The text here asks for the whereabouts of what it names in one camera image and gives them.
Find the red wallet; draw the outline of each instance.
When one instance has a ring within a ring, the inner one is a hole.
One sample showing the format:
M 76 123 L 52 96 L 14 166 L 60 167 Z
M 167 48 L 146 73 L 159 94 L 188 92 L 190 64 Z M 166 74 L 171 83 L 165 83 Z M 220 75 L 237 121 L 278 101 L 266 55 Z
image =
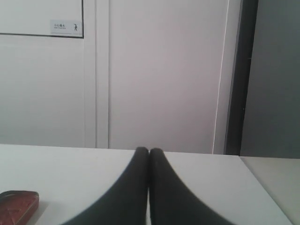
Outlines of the red wallet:
M 0 194 L 0 225 L 26 225 L 38 209 L 39 195 L 32 191 Z

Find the red object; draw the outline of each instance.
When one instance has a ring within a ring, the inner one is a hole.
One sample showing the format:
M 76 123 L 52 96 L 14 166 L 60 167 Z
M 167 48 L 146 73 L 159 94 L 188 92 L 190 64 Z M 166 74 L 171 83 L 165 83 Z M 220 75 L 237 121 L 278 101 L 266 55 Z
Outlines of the red object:
M 32 191 L 0 194 L 0 225 L 26 225 L 38 209 L 39 195 Z

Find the red phone case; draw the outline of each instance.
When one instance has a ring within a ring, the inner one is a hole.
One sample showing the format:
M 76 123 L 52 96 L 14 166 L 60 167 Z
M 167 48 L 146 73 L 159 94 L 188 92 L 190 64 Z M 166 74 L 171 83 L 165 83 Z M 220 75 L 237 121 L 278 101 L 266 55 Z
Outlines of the red phone case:
M 38 209 L 39 195 L 32 191 L 0 194 L 0 225 L 26 225 Z

